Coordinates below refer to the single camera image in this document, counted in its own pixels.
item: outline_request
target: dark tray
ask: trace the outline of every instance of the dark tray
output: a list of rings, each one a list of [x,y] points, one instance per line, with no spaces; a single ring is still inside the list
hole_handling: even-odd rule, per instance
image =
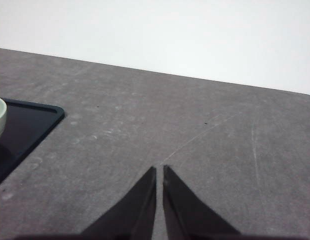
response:
[[[0,138],[0,183],[65,116],[58,106],[2,99],[7,104],[7,121]]]

